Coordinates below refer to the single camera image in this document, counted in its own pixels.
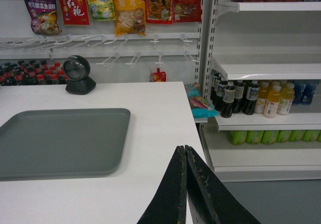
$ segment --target gray floor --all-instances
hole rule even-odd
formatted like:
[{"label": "gray floor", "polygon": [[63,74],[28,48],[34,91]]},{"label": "gray floor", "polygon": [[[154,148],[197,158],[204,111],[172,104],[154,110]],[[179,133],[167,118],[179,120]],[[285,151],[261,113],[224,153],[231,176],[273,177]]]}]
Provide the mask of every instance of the gray floor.
[{"label": "gray floor", "polygon": [[320,224],[321,180],[225,182],[262,224]]}]

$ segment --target yellow snack bag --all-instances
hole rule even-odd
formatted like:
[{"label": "yellow snack bag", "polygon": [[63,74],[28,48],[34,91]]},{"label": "yellow snack bag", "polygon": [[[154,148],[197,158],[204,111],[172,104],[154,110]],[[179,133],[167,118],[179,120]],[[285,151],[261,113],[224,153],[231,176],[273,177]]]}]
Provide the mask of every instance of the yellow snack bag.
[{"label": "yellow snack bag", "polygon": [[115,36],[137,33],[146,36],[145,2],[143,0],[114,0]]},{"label": "yellow snack bag", "polygon": [[112,0],[87,0],[92,18],[99,21],[115,20]]}]

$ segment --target orange juice bottle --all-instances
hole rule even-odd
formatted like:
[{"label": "orange juice bottle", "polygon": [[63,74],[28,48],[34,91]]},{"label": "orange juice bottle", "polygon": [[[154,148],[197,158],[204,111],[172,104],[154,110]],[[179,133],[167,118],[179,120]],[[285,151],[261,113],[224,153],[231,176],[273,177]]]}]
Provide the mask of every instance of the orange juice bottle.
[{"label": "orange juice bottle", "polygon": [[280,105],[277,109],[277,113],[280,115],[287,115],[290,111],[290,107],[294,97],[294,83],[288,82],[285,88],[281,92]]},{"label": "orange juice bottle", "polygon": [[268,82],[261,82],[259,95],[257,96],[257,101],[254,109],[254,112],[256,112],[257,114],[263,113],[265,102],[269,94],[268,88],[269,88]]},{"label": "orange juice bottle", "polygon": [[281,97],[281,86],[275,85],[273,86],[272,90],[269,92],[267,97],[263,114],[268,118],[273,118],[276,115],[277,109],[280,104],[280,97]]}]

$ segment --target purple snack bag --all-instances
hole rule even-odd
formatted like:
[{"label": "purple snack bag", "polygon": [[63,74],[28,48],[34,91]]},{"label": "purple snack bag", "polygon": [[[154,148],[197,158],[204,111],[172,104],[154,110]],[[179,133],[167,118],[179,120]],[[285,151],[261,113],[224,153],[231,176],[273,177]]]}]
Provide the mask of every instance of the purple snack bag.
[{"label": "purple snack bag", "polygon": [[56,0],[25,0],[25,4],[34,33],[46,36],[61,33],[57,24]]}]

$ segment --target white counter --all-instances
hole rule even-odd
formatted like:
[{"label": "white counter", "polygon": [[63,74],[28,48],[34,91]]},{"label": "white counter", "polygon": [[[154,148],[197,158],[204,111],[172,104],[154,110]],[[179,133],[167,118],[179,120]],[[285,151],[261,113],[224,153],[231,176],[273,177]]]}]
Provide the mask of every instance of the white counter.
[{"label": "white counter", "polygon": [[[0,87],[0,96],[0,126],[25,110],[122,107],[131,112],[114,173],[0,182],[0,223],[137,223],[177,145],[192,146],[205,160],[181,82],[98,84],[87,95],[69,94],[64,85],[9,86]],[[187,223],[192,223],[189,208]]]}]

